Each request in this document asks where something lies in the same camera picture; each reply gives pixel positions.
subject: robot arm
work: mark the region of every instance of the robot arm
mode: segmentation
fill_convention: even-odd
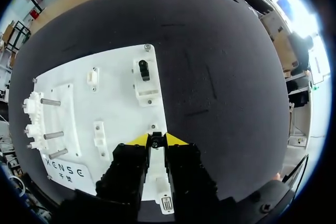
[[[154,132],[138,141],[119,144],[113,151],[110,168],[96,183],[97,196],[77,190],[74,199],[61,204],[54,223],[66,218],[136,222],[144,183],[148,182],[151,160],[155,158],[153,153],[160,150],[163,150],[171,193],[160,195],[166,190],[162,176],[156,179],[155,186],[161,208],[173,211],[176,222],[257,223],[278,216],[292,200],[293,191],[284,183],[272,180],[240,202],[232,197],[220,201],[217,185],[202,165],[197,146],[168,133],[162,136]]]

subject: white mounting board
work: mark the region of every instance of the white mounting board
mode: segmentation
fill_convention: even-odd
[[[156,67],[149,71],[150,77],[158,80],[160,93],[155,104],[151,106],[139,105],[133,87],[136,84],[134,74],[140,74],[132,71],[133,63],[142,59],[150,59],[151,62],[155,62]],[[87,83],[87,74],[94,68],[99,70],[99,88],[96,91]],[[109,168],[113,159],[112,152],[119,143],[128,143],[147,132],[152,132],[152,125],[155,125],[156,131],[163,134],[167,132],[153,46],[149,52],[145,51],[144,45],[138,45],[89,55],[51,69],[36,79],[34,91],[43,92],[47,99],[66,101],[61,102],[61,107],[66,104],[66,109],[61,110],[61,113],[56,112],[59,110],[56,106],[44,105],[47,111],[55,110],[46,112],[52,115],[45,116],[44,119],[46,130],[50,131],[47,133],[67,127],[63,137],[49,141],[54,141],[59,149],[64,148],[61,144],[65,144],[68,153],[52,161],[69,162],[67,165],[71,163],[73,166],[83,165],[88,169],[89,176],[85,177],[87,182],[83,182],[81,177],[81,180],[75,180],[71,185],[63,183],[68,188],[78,188],[94,194],[90,185],[100,180]],[[110,158],[106,155],[102,157],[95,146],[96,122],[103,122],[106,149]],[[46,165],[46,155],[41,155],[48,174],[54,177],[55,168]]]

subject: cable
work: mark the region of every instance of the cable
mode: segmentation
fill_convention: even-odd
[[[17,179],[22,184],[23,188],[22,188],[21,193],[19,194],[19,197],[22,197],[25,194],[25,192],[26,192],[26,186],[25,186],[25,184],[23,183],[23,181],[20,178],[14,176],[14,175],[11,175],[11,176],[8,177],[8,179],[11,179],[11,178]]]
[[[298,165],[292,170],[292,172],[289,175],[285,175],[284,178],[282,179],[283,183],[286,183],[293,175],[294,173],[299,169],[299,167],[302,165],[303,161],[305,161],[305,159],[308,160],[309,154],[306,154],[301,161],[298,163]]]
[[[306,158],[306,163],[304,164],[303,172],[302,172],[301,178],[300,178],[300,180],[299,180],[298,186],[297,186],[297,188],[296,188],[296,190],[295,190],[295,193],[294,193],[294,195],[293,195],[293,199],[292,199],[291,204],[293,204],[293,202],[294,202],[294,199],[295,199],[295,197],[296,197],[296,193],[298,192],[298,189],[299,189],[299,187],[300,187],[301,181],[302,181],[302,179],[303,179],[304,172],[306,171],[306,168],[307,168],[308,157],[309,157],[308,154],[307,154],[305,157],[307,157],[307,158]]]
[[[4,119],[4,117],[3,117],[2,115],[0,115],[0,118],[2,118],[2,120],[4,120],[4,121],[5,121],[5,123],[7,123],[7,124],[9,125],[9,123],[7,122],[7,120],[6,120],[6,119]]]

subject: metal peg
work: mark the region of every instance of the metal peg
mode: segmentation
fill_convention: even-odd
[[[60,132],[55,132],[55,133],[49,133],[49,134],[44,134],[43,137],[45,140],[47,139],[52,139],[52,138],[57,138],[60,136],[64,136],[64,132],[60,131]]]
[[[63,149],[61,151],[58,151],[58,152],[55,152],[55,153],[52,153],[52,154],[49,154],[49,158],[50,159],[54,159],[54,158],[57,158],[59,156],[62,156],[64,154],[67,154],[68,153],[68,150],[67,149]]]
[[[45,104],[45,105],[61,106],[61,102],[60,101],[54,101],[54,100],[50,100],[50,99],[41,98],[40,102],[42,104]]]
[[[152,46],[150,44],[145,44],[144,47],[145,47],[146,52],[149,52]]]

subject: cardboard box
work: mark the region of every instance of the cardboard box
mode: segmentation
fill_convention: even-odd
[[[278,53],[282,70],[286,74],[285,77],[289,77],[290,72],[296,69],[299,63],[285,31],[282,30],[278,36],[275,37],[273,45]]]

